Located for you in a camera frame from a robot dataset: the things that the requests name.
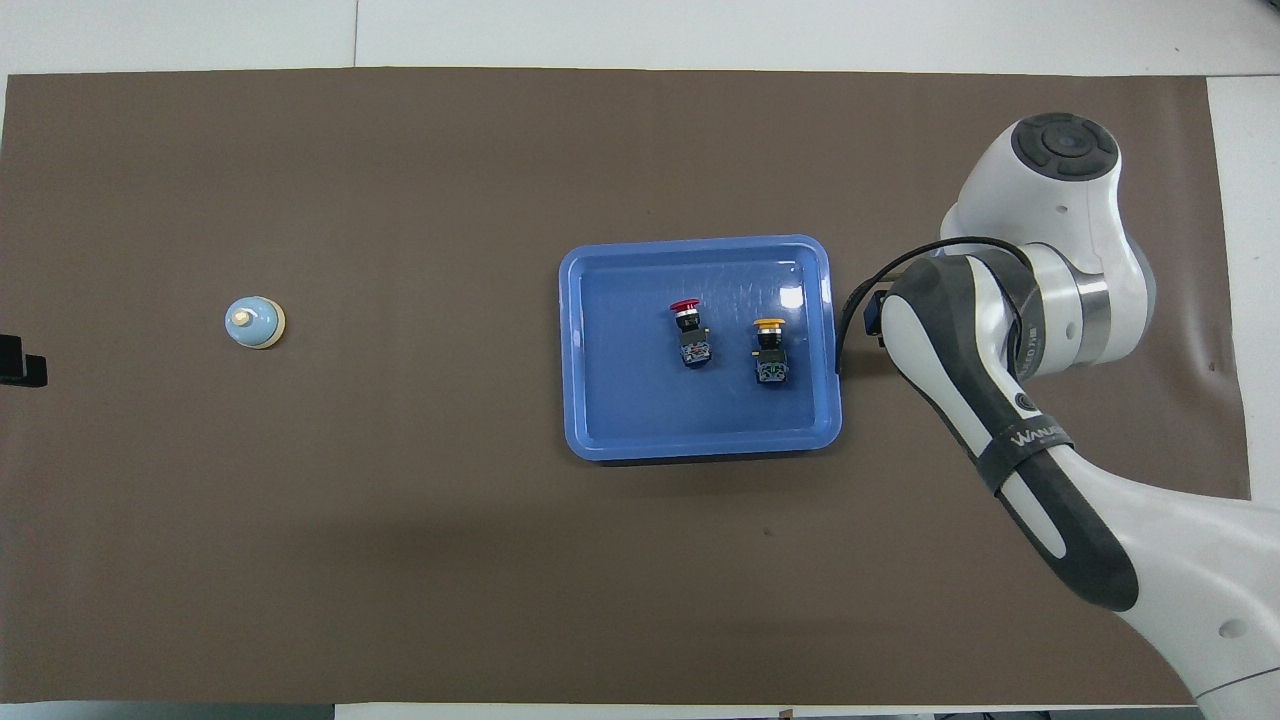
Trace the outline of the light blue desk bell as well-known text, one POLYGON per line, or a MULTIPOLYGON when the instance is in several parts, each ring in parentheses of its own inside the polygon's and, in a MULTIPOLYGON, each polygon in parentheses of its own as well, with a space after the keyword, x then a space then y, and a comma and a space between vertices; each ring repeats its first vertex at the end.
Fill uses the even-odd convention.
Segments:
POLYGON ((265 350, 284 336, 287 314, 276 301, 253 295, 237 299, 227 307, 223 327, 230 341, 241 347, 265 350))

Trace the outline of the red push button switch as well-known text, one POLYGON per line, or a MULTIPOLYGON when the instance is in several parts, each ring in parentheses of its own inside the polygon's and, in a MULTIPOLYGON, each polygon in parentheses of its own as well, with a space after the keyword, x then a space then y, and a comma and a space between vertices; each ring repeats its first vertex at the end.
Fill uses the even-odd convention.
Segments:
POLYGON ((712 357, 710 331, 701 324, 699 299, 685 299, 669 305, 678 331, 678 351, 687 369, 705 366, 712 357))

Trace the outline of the yellow push button switch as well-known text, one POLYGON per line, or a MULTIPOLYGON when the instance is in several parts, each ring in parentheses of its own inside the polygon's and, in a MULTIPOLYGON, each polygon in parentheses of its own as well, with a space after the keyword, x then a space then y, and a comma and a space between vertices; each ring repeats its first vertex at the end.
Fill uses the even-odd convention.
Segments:
POLYGON ((780 384, 788 378, 788 356, 785 350, 785 319, 759 318, 754 320, 756 348, 751 351, 755 378, 759 384, 780 384))

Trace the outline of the blue plastic tray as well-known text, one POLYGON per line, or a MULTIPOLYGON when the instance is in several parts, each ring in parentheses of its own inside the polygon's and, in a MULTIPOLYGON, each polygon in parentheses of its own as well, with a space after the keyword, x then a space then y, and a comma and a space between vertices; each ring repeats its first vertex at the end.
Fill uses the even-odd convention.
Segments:
POLYGON ((567 443, 590 461, 813 451, 842 429, 829 258, 806 234, 588 245, 559 265, 567 443), (687 369, 669 305, 699 299, 687 369), (759 384, 754 320, 782 318, 788 378, 759 384))

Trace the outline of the brown table mat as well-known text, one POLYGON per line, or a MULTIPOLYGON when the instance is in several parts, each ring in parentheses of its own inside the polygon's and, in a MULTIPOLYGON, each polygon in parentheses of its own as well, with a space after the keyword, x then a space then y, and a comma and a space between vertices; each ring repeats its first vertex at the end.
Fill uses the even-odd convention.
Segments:
POLYGON ((1207 83, 410 69, 13 76, 0 702, 1183 705, 1062 585, 876 342, 810 454, 564 441, 586 243, 809 234, 841 302, 992 140, 1117 140, 1158 279, 1129 357, 1030 383, 1121 477, 1244 497, 1207 83), (287 314, 230 341, 237 299, 287 314))

